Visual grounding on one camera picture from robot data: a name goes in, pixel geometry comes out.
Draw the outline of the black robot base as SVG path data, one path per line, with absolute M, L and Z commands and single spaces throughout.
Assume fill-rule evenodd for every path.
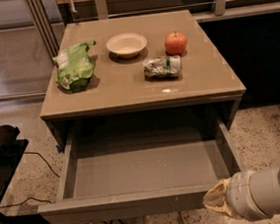
M 12 125 L 0 125 L 0 203 L 14 177 L 19 163 L 28 147 L 28 140 L 17 139 L 20 130 Z M 0 224 L 46 224 L 39 214 L 6 216 L 0 212 Z

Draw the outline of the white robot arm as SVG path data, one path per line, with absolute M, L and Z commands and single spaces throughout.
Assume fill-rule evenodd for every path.
M 217 182 L 203 197 L 210 210 L 258 221 L 280 214 L 280 165 L 266 171 L 237 172 Z

